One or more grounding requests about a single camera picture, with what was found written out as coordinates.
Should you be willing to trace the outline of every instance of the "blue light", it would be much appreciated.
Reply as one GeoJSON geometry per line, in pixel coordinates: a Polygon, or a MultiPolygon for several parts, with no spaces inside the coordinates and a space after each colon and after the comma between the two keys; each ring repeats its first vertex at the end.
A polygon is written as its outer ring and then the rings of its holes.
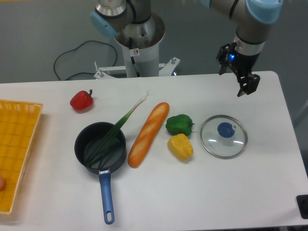
{"type": "Polygon", "coordinates": [[[230,59],[231,61],[233,61],[234,58],[235,58],[235,55],[234,55],[234,54],[229,54],[229,59],[230,59]]]}

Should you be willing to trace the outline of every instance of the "red bell pepper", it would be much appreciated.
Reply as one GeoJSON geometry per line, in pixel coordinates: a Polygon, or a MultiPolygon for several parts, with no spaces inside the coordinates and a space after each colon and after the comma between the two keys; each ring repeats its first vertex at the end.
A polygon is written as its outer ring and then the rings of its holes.
{"type": "Polygon", "coordinates": [[[91,95],[92,90],[90,90],[90,93],[82,90],[78,92],[69,103],[76,111],[83,111],[93,104],[93,98],[91,95]]]}

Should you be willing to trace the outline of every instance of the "yellow bell pepper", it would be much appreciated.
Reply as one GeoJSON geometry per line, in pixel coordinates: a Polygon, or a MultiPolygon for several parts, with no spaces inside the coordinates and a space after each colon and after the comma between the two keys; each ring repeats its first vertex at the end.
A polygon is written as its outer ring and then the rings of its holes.
{"type": "Polygon", "coordinates": [[[172,136],[168,143],[169,150],[181,161],[187,160],[193,154],[193,147],[184,134],[172,136]]]}

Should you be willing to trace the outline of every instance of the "green bell pepper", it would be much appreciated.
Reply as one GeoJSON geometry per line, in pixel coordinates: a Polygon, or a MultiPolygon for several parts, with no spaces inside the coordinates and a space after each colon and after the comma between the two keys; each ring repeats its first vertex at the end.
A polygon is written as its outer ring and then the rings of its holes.
{"type": "Polygon", "coordinates": [[[167,119],[166,128],[171,135],[178,135],[183,133],[189,136],[192,132],[193,120],[184,114],[172,116],[167,119]]]}

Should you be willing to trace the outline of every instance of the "glass lid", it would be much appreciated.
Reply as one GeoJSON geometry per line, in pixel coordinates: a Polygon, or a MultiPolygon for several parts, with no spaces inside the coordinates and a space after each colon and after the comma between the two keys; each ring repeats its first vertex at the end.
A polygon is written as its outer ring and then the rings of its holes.
{"type": "Polygon", "coordinates": [[[207,119],[201,127],[200,139],[204,148],[220,159],[235,158],[248,142],[242,124],[228,115],[215,115],[207,119]]]}

